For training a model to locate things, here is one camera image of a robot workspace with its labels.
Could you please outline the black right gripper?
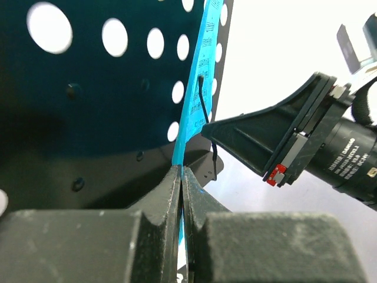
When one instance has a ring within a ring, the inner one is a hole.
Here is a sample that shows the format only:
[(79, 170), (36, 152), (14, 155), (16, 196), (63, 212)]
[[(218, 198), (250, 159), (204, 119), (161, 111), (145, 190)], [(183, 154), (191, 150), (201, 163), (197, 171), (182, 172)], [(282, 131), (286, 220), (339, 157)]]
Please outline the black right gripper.
[[(376, 125), (368, 92), (316, 72), (274, 106), (203, 126), (201, 134), (272, 186), (292, 184), (306, 170), (376, 209)], [(295, 142), (287, 146), (290, 138)]]

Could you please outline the black music stand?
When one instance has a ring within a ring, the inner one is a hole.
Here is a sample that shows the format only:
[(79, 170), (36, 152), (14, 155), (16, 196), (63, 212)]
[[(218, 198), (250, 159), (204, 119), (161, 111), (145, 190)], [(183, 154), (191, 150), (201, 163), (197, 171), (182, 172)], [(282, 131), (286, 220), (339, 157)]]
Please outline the black music stand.
[[(204, 1), (2, 1), (1, 190), (17, 210), (124, 208), (171, 167)], [(233, 1), (223, 1), (216, 115)], [(200, 133), (185, 166), (208, 182)]]

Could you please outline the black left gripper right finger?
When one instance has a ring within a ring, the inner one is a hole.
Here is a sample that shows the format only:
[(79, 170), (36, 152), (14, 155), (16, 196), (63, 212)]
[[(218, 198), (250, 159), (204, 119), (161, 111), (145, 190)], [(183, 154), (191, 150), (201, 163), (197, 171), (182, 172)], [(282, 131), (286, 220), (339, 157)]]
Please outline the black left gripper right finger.
[(184, 168), (189, 282), (366, 282), (343, 226), (312, 212), (231, 212)]

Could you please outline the blue sheet music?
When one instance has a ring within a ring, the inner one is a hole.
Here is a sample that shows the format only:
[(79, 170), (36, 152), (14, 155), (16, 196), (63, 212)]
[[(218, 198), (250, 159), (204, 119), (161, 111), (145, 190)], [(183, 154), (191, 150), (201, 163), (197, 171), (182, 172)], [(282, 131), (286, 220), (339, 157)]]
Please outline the blue sheet music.
[(190, 74), (184, 96), (172, 165), (183, 165), (186, 144), (209, 123), (213, 112), (213, 83), (217, 62), (217, 42), (223, 1), (204, 1)]

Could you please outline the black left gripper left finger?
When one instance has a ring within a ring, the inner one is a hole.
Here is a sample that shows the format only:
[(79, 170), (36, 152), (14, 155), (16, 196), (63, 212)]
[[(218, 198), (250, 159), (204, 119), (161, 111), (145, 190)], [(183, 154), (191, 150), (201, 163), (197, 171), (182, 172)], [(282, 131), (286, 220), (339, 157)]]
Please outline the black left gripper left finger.
[(127, 209), (19, 210), (1, 220), (2, 282), (175, 282), (181, 166)]

